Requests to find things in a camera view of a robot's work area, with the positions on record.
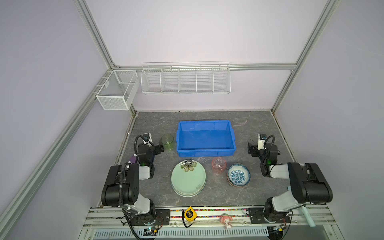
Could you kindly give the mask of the green floral plate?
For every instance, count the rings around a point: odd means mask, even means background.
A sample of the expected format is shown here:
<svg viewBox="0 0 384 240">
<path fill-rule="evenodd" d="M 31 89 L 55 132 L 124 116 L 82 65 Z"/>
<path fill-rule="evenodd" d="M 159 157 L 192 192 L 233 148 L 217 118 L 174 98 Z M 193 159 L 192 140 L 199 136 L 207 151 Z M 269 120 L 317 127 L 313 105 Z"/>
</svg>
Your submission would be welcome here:
<svg viewBox="0 0 384 240">
<path fill-rule="evenodd" d="M 173 190 L 185 198 L 198 195 L 205 187 L 206 181 L 205 168 L 195 160 L 181 161 L 174 167 L 171 175 Z"/>
</svg>

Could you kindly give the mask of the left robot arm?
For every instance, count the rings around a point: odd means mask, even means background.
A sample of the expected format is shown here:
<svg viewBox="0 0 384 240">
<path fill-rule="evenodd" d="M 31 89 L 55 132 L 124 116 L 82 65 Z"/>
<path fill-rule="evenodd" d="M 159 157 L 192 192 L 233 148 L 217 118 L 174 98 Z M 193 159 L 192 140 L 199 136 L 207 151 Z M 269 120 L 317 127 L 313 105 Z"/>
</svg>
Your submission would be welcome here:
<svg viewBox="0 0 384 240">
<path fill-rule="evenodd" d="M 102 205 L 120 207 L 129 220 L 153 224 L 157 217 L 154 202 L 139 193 L 139 183 L 153 178 L 155 155 L 163 151 L 162 145 L 153 143 L 151 133 L 138 135 L 134 142 L 135 153 L 129 161 L 110 167 L 101 194 Z"/>
</svg>

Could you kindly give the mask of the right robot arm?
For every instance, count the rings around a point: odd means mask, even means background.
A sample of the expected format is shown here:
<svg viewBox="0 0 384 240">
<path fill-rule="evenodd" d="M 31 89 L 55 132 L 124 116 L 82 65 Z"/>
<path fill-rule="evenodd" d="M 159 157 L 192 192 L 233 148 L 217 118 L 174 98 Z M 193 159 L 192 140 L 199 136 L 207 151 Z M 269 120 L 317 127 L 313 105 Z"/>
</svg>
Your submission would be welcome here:
<svg viewBox="0 0 384 240">
<path fill-rule="evenodd" d="M 275 145 L 275 140 L 274 135 L 259 134 L 256 142 L 248 142 L 248 154 L 260 160 L 264 177 L 286 179 L 290 182 L 286 192 L 267 199 L 262 213 L 264 219 L 273 223 L 278 217 L 284 219 L 294 209 L 331 202 L 333 191 L 318 164 L 278 164 L 281 152 Z"/>
</svg>

